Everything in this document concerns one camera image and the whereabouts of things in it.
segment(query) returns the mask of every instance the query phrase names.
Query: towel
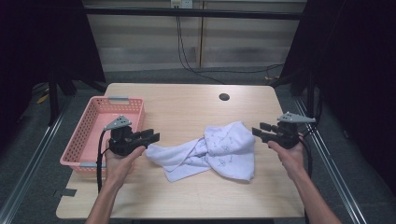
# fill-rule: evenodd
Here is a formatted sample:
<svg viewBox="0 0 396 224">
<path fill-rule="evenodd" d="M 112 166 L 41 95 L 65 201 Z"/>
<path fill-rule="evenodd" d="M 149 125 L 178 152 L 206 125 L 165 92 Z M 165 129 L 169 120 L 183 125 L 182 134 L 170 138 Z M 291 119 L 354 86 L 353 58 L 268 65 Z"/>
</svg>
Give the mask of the towel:
<svg viewBox="0 0 396 224">
<path fill-rule="evenodd" d="M 242 121 L 207 126 L 204 136 L 175 147 L 151 144 L 149 160 L 161 165 L 170 182 L 213 169 L 222 176 L 250 181 L 254 176 L 253 134 Z"/>
</svg>

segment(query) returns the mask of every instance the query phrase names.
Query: table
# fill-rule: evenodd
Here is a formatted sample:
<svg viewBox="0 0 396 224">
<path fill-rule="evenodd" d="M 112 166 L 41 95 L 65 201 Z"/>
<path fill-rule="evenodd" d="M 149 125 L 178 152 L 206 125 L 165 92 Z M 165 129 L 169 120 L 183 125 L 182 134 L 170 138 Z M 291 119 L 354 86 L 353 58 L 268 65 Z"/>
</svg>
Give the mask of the table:
<svg viewBox="0 0 396 224">
<path fill-rule="evenodd" d="M 228 101 L 219 95 L 227 93 Z M 203 135 L 206 125 L 224 126 L 242 120 L 248 129 L 261 121 L 276 124 L 283 114 L 274 89 L 264 86 L 131 84 L 108 86 L 106 96 L 143 98 L 143 129 L 161 133 L 163 147 L 177 146 Z M 59 218 L 86 218 L 97 196 L 95 175 L 73 172 L 63 196 Z M 163 168 L 145 154 L 116 199 L 117 218 L 273 218 L 303 217 L 298 192 L 275 152 L 259 138 L 255 143 L 255 176 L 248 183 L 221 177 L 213 170 L 168 182 Z"/>
</svg>

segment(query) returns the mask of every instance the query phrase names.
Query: pink plastic basket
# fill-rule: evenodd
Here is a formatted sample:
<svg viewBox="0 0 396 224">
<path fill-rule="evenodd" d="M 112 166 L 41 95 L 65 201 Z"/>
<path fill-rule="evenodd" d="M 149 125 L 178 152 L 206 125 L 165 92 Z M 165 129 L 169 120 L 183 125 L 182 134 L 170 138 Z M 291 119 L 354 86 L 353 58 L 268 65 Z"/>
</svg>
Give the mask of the pink plastic basket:
<svg viewBox="0 0 396 224">
<path fill-rule="evenodd" d="M 132 131 L 140 132 L 142 131 L 144 114 L 142 99 L 92 97 L 64 150 L 61 164 L 68 165 L 73 170 L 82 173 L 96 172 L 99 137 L 105 126 L 118 116 L 123 115 L 132 122 Z M 106 149 L 106 140 L 109 137 L 110 131 L 107 131 L 103 138 L 102 151 Z"/>
</svg>

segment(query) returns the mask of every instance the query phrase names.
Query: metal bracket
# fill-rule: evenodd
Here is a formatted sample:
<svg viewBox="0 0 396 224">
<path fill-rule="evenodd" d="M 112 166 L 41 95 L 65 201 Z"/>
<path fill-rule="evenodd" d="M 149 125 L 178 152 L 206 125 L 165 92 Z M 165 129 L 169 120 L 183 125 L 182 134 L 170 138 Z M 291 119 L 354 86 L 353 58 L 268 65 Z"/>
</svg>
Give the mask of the metal bracket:
<svg viewBox="0 0 396 224">
<path fill-rule="evenodd" d="M 315 119 L 307 118 L 301 115 L 292 114 L 289 111 L 277 118 L 279 121 L 284 121 L 287 123 L 313 123 L 316 122 Z"/>
<path fill-rule="evenodd" d="M 125 126 L 131 125 L 132 122 L 125 118 L 125 116 L 120 115 L 118 118 L 114 119 L 111 123 L 107 124 L 107 126 L 103 129 L 103 131 L 108 131 L 112 129 L 118 129 Z"/>
</svg>

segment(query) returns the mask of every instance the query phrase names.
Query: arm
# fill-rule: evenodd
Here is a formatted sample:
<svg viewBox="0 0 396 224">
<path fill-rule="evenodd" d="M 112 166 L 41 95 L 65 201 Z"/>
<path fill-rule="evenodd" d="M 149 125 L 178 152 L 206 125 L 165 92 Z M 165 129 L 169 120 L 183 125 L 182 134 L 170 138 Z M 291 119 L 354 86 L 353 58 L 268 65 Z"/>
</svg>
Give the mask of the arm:
<svg viewBox="0 0 396 224">
<path fill-rule="evenodd" d="M 303 201 L 306 213 L 311 223 L 341 223 L 338 217 L 330 209 L 312 183 L 304 168 L 303 145 L 297 144 L 291 149 L 285 149 L 278 143 L 269 141 L 268 146 L 273 149 L 283 166 L 288 172 L 289 178 L 294 182 Z"/>
<path fill-rule="evenodd" d="M 86 223 L 108 223 L 117 193 L 132 168 L 132 162 L 142 155 L 145 147 L 137 147 L 127 157 L 121 157 L 112 151 L 106 151 L 106 180 Z"/>
</svg>

